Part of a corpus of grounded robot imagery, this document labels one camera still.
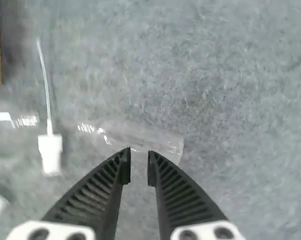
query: gray carpet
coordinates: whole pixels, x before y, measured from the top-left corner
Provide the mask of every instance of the gray carpet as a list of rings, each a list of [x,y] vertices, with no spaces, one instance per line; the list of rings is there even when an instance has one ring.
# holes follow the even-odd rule
[[[36,143],[0,171],[0,240],[39,219],[104,156],[73,125],[121,116],[185,138],[179,166],[247,237],[301,240],[301,0],[8,0],[0,20],[7,102],[45,118],[35,39],[65,136],[63,177]],[[30,135],[34,141],[37,133]],[[133,162],[116,239],[159,239],[145,159]]]

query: plastic wrapper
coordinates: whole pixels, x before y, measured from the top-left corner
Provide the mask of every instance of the plastic wrapper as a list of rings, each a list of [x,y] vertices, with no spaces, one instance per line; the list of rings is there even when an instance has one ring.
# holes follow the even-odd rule
[[[130,147],[132,153],[158,152],[178,165],[183,154],[184,138],[181,135],[127,120],[106,119],[97,125],[80,123],[77,130],[91,135],[98,151],[105,156]]]
[[[29,148],[37,150],[39,123],[36,112],[0,111],[0,171],[15,166]]]

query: white cable plug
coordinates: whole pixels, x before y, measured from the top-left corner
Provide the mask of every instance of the white cable plug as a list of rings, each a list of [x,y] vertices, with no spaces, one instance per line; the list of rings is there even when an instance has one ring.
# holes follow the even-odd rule
[[[47,110],[47,134],[38,135],[38,150],[42,159],[43,173],[51,177],[62,174],[61,154],[63,152],[63,137],[61,134],[54,134],[53,131],[49,84],[41,42],[39,39],[37,39],[36,44],[41,64],[42,75],[44,78]]]

